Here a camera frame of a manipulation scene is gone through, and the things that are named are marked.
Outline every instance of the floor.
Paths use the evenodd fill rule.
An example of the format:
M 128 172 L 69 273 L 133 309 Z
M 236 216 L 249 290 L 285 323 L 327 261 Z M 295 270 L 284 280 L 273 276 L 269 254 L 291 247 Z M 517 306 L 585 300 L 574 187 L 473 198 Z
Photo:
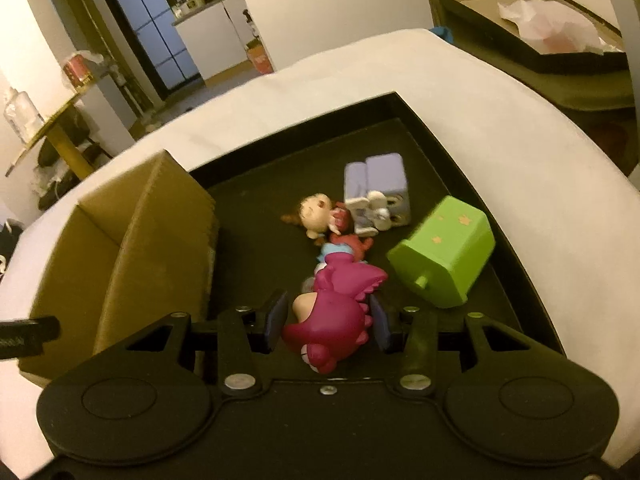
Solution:
M 207 87 L 202 79 L 189 83 L 187 86 L 170 95 L 164 102 L 164 106 L 156 110 L 156 112 L 145 121 L 146 133 L 157 130 L 160 126 L 173 121 L 183 113 L 197 108 L 210 99 L 218 97 L 258 76 L 260 76 L 260 73 L 255 68 L 252 68 L 251 70 L 242 72 L 224 82 L 210 87 Z

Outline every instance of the wooden table leg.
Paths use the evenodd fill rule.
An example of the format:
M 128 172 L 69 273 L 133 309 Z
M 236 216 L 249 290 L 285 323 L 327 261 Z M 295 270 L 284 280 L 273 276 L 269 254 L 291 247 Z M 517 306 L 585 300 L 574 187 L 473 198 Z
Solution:
M 86 179 L 95 171 L 58 124 L 54 124 L 47 133 L 47 139 L 80 180 Z

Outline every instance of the gray and white toy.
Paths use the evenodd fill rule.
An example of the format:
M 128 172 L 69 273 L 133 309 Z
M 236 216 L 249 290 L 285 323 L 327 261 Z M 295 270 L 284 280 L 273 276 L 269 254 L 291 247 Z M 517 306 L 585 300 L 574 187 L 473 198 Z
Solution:
M 344 204 L 358 236 L 407 225 L 411 221 L 409 193 L 399 153 L 370 156 L 344 168 Z

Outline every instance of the glass door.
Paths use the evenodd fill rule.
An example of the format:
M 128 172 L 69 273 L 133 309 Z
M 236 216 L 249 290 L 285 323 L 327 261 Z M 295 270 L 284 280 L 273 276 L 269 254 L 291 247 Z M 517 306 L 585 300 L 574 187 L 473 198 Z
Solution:
M 162 99 L 197 78 L 198 69 L 172 23 L 167 0 L 106 0 L 124 37 Z

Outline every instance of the yellow table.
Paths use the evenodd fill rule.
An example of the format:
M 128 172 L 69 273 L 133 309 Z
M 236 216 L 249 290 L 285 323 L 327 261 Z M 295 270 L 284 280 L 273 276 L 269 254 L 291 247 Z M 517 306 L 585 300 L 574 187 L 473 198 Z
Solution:
M 62 157 L 62 159 L 69 165 L 69 169 L 73 171 L 80 180 L 84 180 L 92 174 L 95 171 L 94 167 L 86 161 L 84 156 L 82 156 L 82 153 L 74 146 L 71 139 L 69 139 L 65 131 L 58 124 L 58 119 L 62 117 L 62 114 L 71 108 L 78 99 L 86 94 L 88 89 L 91 88 L 94 83 L 102 79 L 107 74 L 108 72 L 105 71 L 100 75 L 93 76 L 87 81 L 87 83 L 85 83 L 84 86 L 76 89 L 76 93 L 69 98 L 66 103 L 56 111 L 56 113 L 47 119 L 33 138 L 22 147 L 22 150 L 18 153 L 18 156 L 12 162 L 11 166 L 9 166 L 8 170 L 6 170 L 4 176 L 9 176 L 16 165 L 23 160 L 24 156 L 29 153 L 43 137 L 47 137 L 47 139 L 49 139 L 49 142 L 60 154 L 60 157 Z

